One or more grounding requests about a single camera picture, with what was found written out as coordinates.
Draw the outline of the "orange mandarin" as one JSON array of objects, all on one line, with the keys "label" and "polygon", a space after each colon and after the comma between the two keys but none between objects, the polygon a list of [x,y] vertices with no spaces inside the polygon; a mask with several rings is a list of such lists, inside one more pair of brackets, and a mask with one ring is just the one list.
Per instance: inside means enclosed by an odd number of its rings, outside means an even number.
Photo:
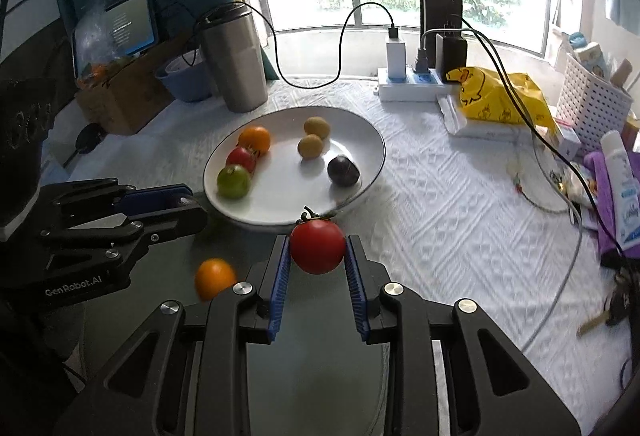
[{"label": "orange mandarin", "polygon": [[220,258],[209,258],[198,267],[194,277],[194,287],[201,301],[215,298],[225,289],[238,282],[230,263]]}]

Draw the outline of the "green fruit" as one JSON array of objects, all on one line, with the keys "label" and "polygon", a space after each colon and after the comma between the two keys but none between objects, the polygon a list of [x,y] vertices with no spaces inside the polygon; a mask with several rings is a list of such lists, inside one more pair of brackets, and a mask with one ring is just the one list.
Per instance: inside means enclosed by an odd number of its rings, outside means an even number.
[{"label": "green fruit", "polygon": [[217,176],[217,191],[226,199],[239,200],[250,191],[252,177],[241,165],[232,164],[222,168]]}]

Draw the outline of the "red tomato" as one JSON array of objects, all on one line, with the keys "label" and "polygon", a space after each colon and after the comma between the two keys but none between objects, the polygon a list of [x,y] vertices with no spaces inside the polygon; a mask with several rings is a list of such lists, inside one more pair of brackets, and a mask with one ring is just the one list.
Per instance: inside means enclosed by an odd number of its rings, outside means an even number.
[{"label": "red tomato", "polygon": [[253,151],[243,147],[235,147],[227,156],[226,165],[239,165],[250,175],[254,174],[257,157]]},{"label": "red tomato", "polygon": [[305,207],[290,235],[290,255],[309,274],[334,270],[346,251],[345,234],[328,216]]}]

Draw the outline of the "large orange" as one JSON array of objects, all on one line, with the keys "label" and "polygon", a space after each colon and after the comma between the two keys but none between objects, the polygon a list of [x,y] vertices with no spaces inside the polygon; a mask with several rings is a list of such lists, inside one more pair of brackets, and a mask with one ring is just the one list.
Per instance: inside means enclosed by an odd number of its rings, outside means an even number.
[{"label": "large orange", "polygon": [[240,132],[236,145],[253,152],[257,157],[262,157],[270,150],[271,135],[265,127],[248,126]]}]

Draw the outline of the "small yellow fruit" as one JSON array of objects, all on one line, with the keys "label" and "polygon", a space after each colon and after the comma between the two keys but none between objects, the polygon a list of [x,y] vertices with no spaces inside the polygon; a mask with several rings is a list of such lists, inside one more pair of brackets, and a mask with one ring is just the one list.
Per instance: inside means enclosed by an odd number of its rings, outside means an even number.
[{"label": "small yellow fruit", "polygon": [[331,126],[324,118],[311,116],[304,122],[304,131],[306,135],[315,135],[321,140],[326,140],[331,133]]},{"label": "small yellow fruit", "polygon": [[308,161],[308,159],[318,159],[323,149],[323,140],[314,133],[309,133],[309,135],[304,136],[297,144],[297,152],[305,161]]}]

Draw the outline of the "dark plum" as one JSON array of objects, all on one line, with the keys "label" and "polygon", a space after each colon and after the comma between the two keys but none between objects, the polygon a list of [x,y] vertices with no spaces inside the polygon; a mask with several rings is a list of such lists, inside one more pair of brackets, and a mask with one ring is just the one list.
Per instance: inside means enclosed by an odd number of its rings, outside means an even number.
[{"label": "dark plum", "polygon": [[360,171],[348,157],[339,155],[329,162],[328,175],[334,185],[349,188],[358,182]]}]

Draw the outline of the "cardboard box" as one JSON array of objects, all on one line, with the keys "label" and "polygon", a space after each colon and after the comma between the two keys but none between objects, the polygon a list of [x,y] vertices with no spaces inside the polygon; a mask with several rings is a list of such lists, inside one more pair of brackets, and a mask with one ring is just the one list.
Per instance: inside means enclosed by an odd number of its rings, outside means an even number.
[{"label": "cardboard box", "polygon": [[157,44],[139,58],[120,66],[93,87],[75,94],[82,115],[89,123],[99,123],[108,133],[131,136],[160,113],[174,97],[156,78],[156,72],[182,52],[191,33],[180,32],[175,38]]}]

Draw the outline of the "round grey glass board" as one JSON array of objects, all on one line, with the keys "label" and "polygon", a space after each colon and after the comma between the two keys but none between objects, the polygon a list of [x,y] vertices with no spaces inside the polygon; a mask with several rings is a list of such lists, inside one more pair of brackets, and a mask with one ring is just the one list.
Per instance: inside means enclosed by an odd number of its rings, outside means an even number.
[{"label": "round grey glass board", "polygon": [[168,300],[84,387],[62,435],[376,435],[384,266],[301,223],[208,303]]}]

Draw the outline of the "white ceramic plate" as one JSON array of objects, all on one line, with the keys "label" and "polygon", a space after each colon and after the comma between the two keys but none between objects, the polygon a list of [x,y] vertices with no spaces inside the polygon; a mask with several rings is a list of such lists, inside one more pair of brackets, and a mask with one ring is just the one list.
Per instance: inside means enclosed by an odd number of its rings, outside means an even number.
[{"label": "white ceramic plate", "polygon": [[[318,159],[305,161],[297,152],[308,118],[320,117],[330,126]],[[270,149],[258,159],[247,196],[230,200],[218,193],[216,179],[242,131],[262,126],[271,136]],[[358,168],[358,181],[341,188],[329,178],[329,162],[345,156]],[[285,108],[252,119],[229,133],[209,155],[203,174],[204,193],[214,210],[251,230],[292,228],[306,206],[319,215],[354,205],[378,179],[386,159],[381,133],[366,118],[338,107]]]}]

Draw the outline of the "blue plastic bowl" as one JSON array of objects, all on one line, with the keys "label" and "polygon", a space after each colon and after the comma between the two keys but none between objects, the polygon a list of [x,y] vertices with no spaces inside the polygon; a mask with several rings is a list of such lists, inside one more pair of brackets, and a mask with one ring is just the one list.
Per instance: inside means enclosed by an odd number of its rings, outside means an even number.
[{"label": "blue plastic bowl", "polygon": [[200,49],[171,58],[156,70],[155,78],[171,96],[182,102],[195,103],[213,96],[208,68]]}]

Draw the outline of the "clear plastic bag of oranges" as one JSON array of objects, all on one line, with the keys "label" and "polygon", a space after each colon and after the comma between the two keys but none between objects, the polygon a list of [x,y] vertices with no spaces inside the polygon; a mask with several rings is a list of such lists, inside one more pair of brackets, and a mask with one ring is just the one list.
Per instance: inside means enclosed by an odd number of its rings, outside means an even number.
[{"label": "clear plastic bag of oranges", "polygon": [[85,0],[74,29],[74,67],[79,84],[104,78],[107,67],[125,56],[114,37],[113,19],[107,14],[109,2]]}]

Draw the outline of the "tablet screen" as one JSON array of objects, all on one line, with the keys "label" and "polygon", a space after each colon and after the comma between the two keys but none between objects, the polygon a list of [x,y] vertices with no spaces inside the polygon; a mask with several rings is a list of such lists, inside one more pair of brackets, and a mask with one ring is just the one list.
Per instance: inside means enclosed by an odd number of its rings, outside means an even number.
[{"label": "tablet screen", "polygon": [[136,55],[157,44],[152,0],[122,0],[106,9],[117,50]]}]

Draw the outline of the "keys on table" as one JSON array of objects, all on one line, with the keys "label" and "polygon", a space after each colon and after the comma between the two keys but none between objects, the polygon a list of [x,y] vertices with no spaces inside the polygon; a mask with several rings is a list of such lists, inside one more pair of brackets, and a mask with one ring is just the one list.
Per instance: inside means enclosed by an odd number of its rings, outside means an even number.
[{"label": "keys on table", "polygon": [[582,338],[600,325],[616,326],[625,319],[629,321],[631,332],[639,330],[637,279],[633,273],[616,275],[614,289],[602,311],[578,326],[576,336]]}]

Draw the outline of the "stainless steel tumbler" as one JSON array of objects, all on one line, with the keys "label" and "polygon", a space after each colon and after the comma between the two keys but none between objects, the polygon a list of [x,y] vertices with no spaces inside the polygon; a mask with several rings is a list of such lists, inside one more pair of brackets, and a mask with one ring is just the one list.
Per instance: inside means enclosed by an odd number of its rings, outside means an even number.
[{"label": "stainless steel tumbler", "polygon": [[262,48],[251,8],[237,1],[217,6],[196,22],[195,34],[230,111],[246,113],[267,101]]}]

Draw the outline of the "purple pouch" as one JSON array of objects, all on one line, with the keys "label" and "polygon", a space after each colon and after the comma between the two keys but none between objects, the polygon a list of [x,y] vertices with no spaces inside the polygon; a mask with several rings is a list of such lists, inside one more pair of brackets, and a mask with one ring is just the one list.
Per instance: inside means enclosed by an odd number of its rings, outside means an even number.
[{"label": "purple pouch", "polygon": [[[629,165],[634,173],[634,177],[639,181],[639,153],[628,152]],[[605,226],[612,234],[616,233],[615,228],[615,205],[612,196],[610,180],[608,180],[608,170],[606,170],[605,158],[602,152],[594,151],[584,157],[583,164],[589,169],[597,183],[597,210]],[[601,266],[620,270],[620,255],[617,254],[614,243],[598,226],[598,245]],[[636,244],[622,243],[625,256],[628,259],[639,260],[639,241]]]}]

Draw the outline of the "white lotion tube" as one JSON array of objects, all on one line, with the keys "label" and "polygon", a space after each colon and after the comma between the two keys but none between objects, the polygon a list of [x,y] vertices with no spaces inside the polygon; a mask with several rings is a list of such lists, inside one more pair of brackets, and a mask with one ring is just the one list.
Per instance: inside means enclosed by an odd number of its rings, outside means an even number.
[{"label": "white lotion tube", "polygon": [[639,244],[639,181],[620,133],[610,130],[600,142],[613,198],[616,241],[628,249]]}]

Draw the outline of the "yellow plastic bag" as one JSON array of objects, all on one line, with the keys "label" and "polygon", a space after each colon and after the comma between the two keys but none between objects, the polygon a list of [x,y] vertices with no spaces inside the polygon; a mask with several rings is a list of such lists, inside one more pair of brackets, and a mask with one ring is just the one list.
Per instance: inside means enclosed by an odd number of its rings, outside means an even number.
[{"label": "yellow plastic bag", "polygon": [[[520,113],[497,72],[483,67],[459,67],[446,74],[446,81],[457,87],[455,94],[440,99],[444,115],[458,129],[497,129],[502,126],[524,126]],[[544,94],[527,74],[513,73],[508,81],[515,92],[514,100],[537,127],[554,125]]]}]

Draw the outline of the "white power strip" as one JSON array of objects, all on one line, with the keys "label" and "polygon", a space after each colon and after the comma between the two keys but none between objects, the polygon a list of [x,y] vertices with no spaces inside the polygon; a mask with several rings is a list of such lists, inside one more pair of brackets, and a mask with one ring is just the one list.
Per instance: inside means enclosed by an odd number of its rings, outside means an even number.
[{"label": "white power strip", "polygon": [[382,102],[437,102],[459,87],[457,82],[443,81],[432,68],[427,73],[414,73],[407,67],[403,80],[390,79],[386,67],[378,69],[378,97]]}]

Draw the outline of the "white woven basket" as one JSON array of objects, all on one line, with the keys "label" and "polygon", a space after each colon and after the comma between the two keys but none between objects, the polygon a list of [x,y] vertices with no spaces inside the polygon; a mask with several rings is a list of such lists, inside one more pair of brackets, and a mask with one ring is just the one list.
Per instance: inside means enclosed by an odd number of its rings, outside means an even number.
[{"label": "white woven basket", "polygon": [[605,133],[623,130],[632,98],[569,56],[555,118],[573,128],[582,148],[599,150]]}]

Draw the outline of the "white charger adapter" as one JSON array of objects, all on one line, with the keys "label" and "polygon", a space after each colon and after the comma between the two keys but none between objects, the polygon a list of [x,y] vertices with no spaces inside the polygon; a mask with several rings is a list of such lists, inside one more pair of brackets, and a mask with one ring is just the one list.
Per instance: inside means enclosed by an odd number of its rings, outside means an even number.
[{"label": "white charger adapter", "polygon": [[387,29],[386,42],[387,76],[390,80],[406,79],[406,44],[399,39],[395,25]]}]

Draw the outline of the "black charger adapter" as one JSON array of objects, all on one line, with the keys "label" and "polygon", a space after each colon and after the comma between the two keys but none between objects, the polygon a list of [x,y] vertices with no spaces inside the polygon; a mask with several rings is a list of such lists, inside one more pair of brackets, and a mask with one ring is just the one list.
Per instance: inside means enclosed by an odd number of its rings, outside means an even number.
[{"label": "black charger adapter", "polygon": [[437,34],[435,38],[435,70],[443,82],[447,82],[447,74],[452,70],[466,66],[468,43],[458,35]]}]

